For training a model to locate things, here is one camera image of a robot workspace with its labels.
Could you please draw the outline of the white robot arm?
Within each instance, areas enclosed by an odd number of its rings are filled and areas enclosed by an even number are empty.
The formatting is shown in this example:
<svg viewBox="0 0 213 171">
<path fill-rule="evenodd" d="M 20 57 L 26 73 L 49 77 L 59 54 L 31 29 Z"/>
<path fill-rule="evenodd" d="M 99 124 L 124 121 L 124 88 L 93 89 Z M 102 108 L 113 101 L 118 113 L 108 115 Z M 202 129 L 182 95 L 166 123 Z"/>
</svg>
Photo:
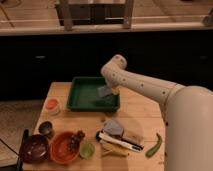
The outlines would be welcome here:
<svg viewBox="0 0 213 171">
<path fill-rule="evenodd" d="M 157 102 L 165 123 L 164 171 L 213 171 L 213 91 L 132 73 L 113 56 L 102 68 L 102 96 L 126 87 Z"/>
</svg>

